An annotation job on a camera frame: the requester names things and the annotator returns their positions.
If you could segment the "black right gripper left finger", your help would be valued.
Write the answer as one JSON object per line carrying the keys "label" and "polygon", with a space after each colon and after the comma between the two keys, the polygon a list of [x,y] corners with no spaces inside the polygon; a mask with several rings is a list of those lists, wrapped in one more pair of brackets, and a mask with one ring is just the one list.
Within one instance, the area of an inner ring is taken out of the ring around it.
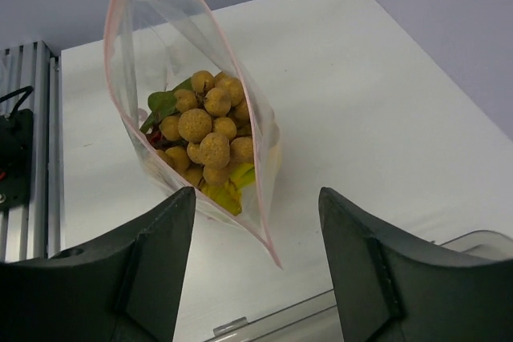
{"label": "black right gripper left finger", "polygon": [[195,211],[184,187],[52,258],[2,264],[2,340],[172,340]]}

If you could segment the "yellow banana bunch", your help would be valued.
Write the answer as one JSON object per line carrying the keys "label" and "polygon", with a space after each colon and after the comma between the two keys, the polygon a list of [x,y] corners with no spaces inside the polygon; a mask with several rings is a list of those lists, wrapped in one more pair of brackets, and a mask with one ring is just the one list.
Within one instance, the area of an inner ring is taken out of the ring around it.
{"label": "yellow banana bunch", "polygon": [[229,166],[230,174],[220,186],[209,185],[205,179],[200,183],[201,192],[232,215],[242,212],[242,190],[256,182],[252,163]]}

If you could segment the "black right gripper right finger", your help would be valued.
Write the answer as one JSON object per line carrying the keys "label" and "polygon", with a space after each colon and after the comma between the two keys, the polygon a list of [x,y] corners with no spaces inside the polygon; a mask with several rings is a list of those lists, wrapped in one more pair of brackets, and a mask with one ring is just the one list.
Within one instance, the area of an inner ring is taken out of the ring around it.
{"label": "black right gripper right finger", "polygon": [[328,187],[318,210],[344,340],[511,340],[510,237],[432,243]]}

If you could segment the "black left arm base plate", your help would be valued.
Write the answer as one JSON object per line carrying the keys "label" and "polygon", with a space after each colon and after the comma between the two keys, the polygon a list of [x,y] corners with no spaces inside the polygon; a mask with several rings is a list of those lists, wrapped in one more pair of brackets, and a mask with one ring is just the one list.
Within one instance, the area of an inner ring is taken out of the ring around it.
{"label": "black left arm base plate", "polygon": [[1,211],[30,200],[33,121],[28,109],[1,117]]}

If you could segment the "clear red-dotted zip bag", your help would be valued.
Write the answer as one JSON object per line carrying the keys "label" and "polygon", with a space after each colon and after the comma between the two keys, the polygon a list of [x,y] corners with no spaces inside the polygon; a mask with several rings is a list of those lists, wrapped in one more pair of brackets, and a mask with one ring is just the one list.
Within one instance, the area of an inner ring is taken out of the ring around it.
{"label": "clear red-dotted zip bag", "polygon": [[269,214],[281,133],[269,101],[204,0],[110,0],[103,37],[111,99],[147,176],[277,256]]}

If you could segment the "brown longan bunch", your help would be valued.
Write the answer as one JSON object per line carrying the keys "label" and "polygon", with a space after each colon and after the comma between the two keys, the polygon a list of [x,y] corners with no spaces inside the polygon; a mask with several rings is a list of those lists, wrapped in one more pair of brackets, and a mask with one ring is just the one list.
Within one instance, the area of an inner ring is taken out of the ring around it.
{"label": "brown longan bunch", "polygon": [[200,70],[147,98],[140,130],[158,155],[192,186],[225,183],[229,166],[253,164],[248,104],[238,78]]}

